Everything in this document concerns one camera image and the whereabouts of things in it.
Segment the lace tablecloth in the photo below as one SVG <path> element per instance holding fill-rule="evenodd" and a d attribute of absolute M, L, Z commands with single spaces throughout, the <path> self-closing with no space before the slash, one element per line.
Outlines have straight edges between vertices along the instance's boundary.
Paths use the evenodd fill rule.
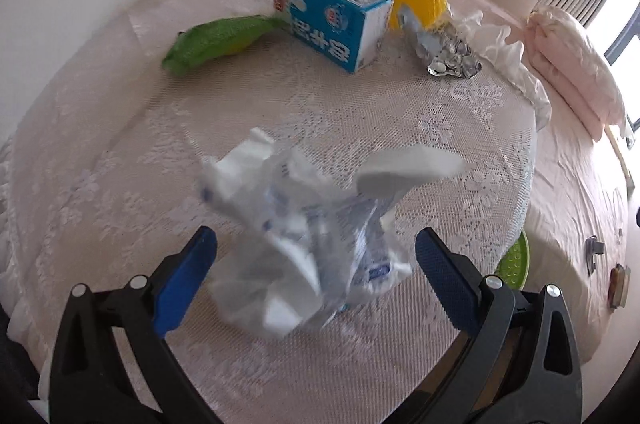
<path fill-rule="evenodd" d="M 194 182 L 203 156 L 224 156 L 254 127 L 296 141 L 342 185 L 373 150 L 420 143 L 455 151 L 467 163 L 462 176 L 415 189 L 399 204 L 404 245 L 432 226 L 487 274 L 516 240 L 544 102 L 527 92 L 535 82 L 518 85 L 517 65 L 501 62 L 504 47 L 482 51 L 502 70 L 484 59 L 472 80 L 426 78 L 395 34 L 355 75 L 284 32 L 180 80 L 160 70 L 178 30 L 268 7 L 143 1 L 67 63 L 0 152 L 0 299 L 12 315 L 9 334 L 37 367 L 75 283 L 113 289 L 151 273 L 201 224 L 216 230 L 221 255 L 232 252 L 238 227 L 201 204 Z M 455 335 L 415 273 L 322 331 L 282 341 L 222 324 L 201 290 L 167 341 L 227 423 L 374 424 Z"/>

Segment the green object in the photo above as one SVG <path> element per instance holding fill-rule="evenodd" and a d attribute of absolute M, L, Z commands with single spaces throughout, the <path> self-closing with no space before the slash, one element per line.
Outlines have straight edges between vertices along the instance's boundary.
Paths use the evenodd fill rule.
<path fill-rule="evenodd" d="M 495 274 L 512 289 L 521 290 L 524 287 L 529 274 L 529 241 L 524 231 L 500 260 Z"/>
<path fill-rule="evenodd" d="M 210 59 L 238 54 L 263 34 L 286 22 L 268 16 L 222 18 L 181 32 L 162 60 L 162 67 L 182 76 Z"/>

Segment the blue box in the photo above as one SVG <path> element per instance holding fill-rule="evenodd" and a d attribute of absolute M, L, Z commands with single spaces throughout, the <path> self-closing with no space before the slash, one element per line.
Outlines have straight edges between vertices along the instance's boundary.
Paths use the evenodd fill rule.
<path fill-rule="evenodd" d="M 378 54 L 393 0 L 273 0 L 294 36 L 348 70 Z"/>

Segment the green plastic basket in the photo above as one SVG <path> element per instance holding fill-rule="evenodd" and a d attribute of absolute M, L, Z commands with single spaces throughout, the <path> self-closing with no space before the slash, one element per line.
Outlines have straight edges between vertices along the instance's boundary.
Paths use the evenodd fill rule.
<path fill-rule="evenodd" d="M 524 231 L 500 260 L 495 274 L 512 289 L 521 290 L 524 287 L 529 274 L 529 241 Z"/>

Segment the foil wrapper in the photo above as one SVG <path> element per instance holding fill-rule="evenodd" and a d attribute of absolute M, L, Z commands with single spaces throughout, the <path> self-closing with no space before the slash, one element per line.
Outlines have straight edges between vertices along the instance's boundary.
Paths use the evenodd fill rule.
<path fill-rule="evenodd" d="M 449 22 L 437 29 L 424 29 L 407 5 L 400 7 L 398 22 L 409 45 L 432 76 L 472 78 L 482 69 L 478 56 Z"/>

